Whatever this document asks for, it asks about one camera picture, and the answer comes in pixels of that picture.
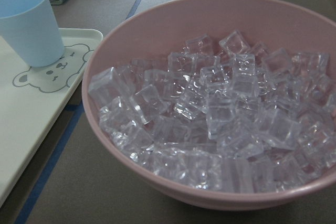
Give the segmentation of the pile of clear ice cubes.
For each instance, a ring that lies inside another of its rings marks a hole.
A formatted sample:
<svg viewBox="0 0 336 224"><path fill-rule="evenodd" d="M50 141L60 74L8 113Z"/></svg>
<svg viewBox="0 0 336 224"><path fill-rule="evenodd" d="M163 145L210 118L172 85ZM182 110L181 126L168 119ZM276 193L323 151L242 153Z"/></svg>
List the pile of clear ice cubes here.
<svg viewBox="0 0 336 224"><path fill-rule="evenodd" d="M197 189L279 192L335 165L329 55L269 52L239 31L92 77L98 123L128 159Z"/></svg>

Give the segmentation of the light blue plastic cup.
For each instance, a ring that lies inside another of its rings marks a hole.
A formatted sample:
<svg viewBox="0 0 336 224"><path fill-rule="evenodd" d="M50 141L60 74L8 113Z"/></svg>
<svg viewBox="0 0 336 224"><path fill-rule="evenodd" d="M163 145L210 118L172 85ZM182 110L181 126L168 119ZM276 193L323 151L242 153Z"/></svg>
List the light blue plastic cup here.
<svg viewBox="0 0 336 224"><path fill-rule="evenodd" d="M64 54L49 0L1 0L1 36L31 67L45 67Z"/></svg>

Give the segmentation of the pink bowl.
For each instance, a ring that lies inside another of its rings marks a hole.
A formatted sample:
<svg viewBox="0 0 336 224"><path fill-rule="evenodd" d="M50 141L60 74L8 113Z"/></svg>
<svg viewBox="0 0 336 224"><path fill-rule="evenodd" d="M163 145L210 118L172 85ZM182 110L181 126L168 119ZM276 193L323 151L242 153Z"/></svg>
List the pink bowl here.
<svg viewBox="0 0 336 224"><path fill-rule="evenodd" d="M96 48L82 81L83 107L89 124L105 148L151 187L190 205L215 210L275 207L335 184L335 168L297 189L279 193L230 194L194 189L156 176L127 159L98 125L98 109L89 96L91 77L132 58L150 59L179 50L203 33L224 38L239 29L246 40L262 41L275 50L311 50L330 55L328 74L335 77L335 22L309 9L280 0L176 0L136 14L107 34Z"/></svg>

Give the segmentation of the white bear tray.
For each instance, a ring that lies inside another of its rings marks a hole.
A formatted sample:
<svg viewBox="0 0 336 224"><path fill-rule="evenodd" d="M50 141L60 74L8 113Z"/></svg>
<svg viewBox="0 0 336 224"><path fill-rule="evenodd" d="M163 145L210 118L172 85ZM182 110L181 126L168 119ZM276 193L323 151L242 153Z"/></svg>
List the white bear tray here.
<svg viewBox="0 0 336 224"><path fill-rule="evenodd" d="M94 29L60 29L65 51L47 67L25 64L1 39L1 199L14 187L76 90L102 41Z"/></svg>

